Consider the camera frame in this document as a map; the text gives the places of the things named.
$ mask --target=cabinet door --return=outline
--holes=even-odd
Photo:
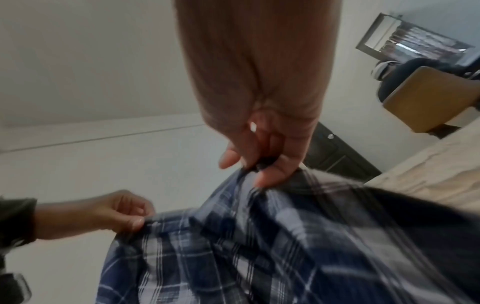
[[[303,162],[309,168],[363,182],[381,174],[375,166],[320,123],[313,133]]]

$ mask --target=wrinkled cloth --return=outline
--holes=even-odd
[[[478,217],[318,171],[267,190],[255,175],[118,235],[97,304],[480,301]]]

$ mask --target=plaid shirt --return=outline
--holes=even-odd
[[[268,190],[255,175],[117,236],[97,304],[480,301],[477,217],[321,172]]]

